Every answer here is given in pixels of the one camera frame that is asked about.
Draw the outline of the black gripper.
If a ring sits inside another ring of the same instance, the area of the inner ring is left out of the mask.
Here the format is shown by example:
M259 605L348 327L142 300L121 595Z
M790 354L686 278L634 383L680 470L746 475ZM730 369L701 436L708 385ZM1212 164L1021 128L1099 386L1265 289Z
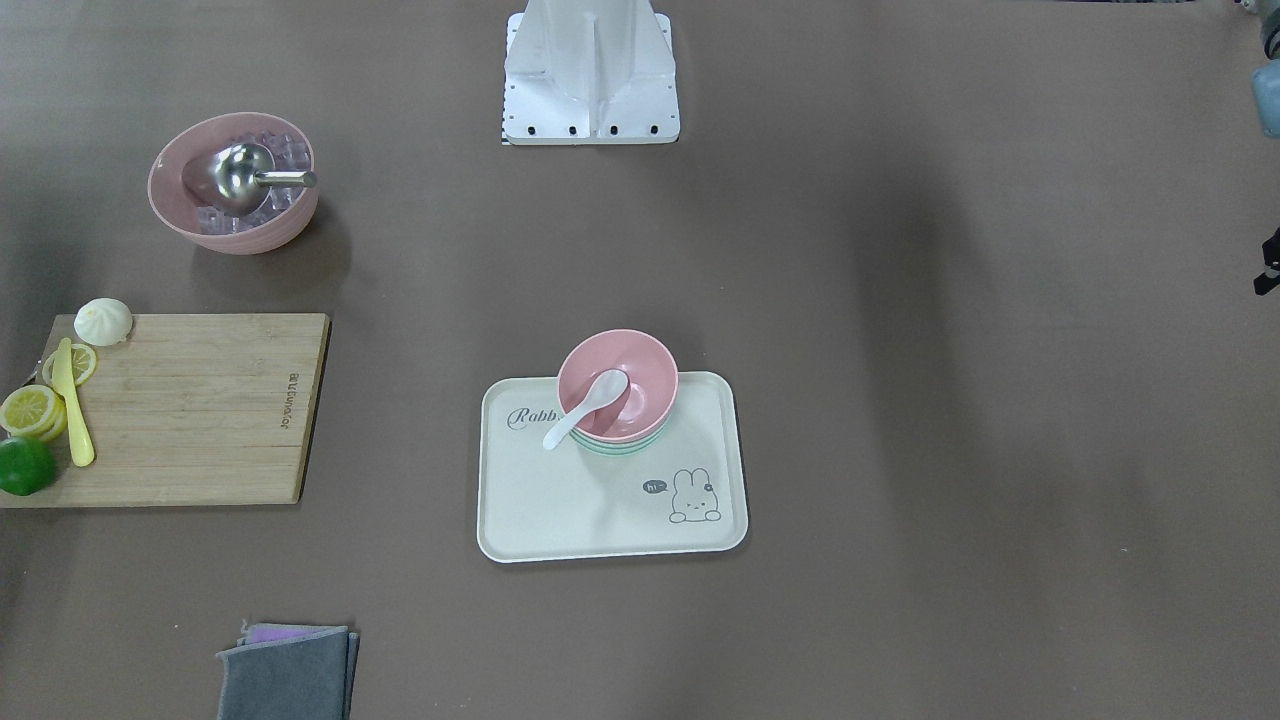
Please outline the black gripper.
M1254 293L1265 296L1280 286L1280 229L1261 245L1263 272L1254 278Z

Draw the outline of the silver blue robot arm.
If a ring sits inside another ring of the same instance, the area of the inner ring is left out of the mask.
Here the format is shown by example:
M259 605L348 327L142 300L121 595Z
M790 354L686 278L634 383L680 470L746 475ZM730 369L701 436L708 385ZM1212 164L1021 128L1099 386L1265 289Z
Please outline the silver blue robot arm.
M1254 105L1263 135L1279 140L1279 1L1234 1L1260 22L1260 41L1267 61L1251 77ZM1265 269L1253 279L1254 293L1279 287L1279 229L1262 242Z

